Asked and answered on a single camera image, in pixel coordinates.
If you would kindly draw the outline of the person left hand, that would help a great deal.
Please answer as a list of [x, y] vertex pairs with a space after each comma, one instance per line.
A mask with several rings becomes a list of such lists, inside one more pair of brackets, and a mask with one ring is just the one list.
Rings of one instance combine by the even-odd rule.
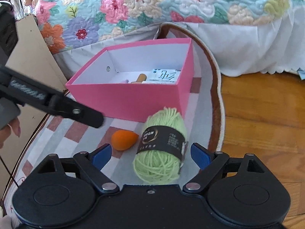
[[11, 133], [16, 135], [18, 138], [21, 135], [20, 121], [18, 118], [13, 119], [0, 130], [0, 149], [3, 148], [4, 142], [9, 138]]

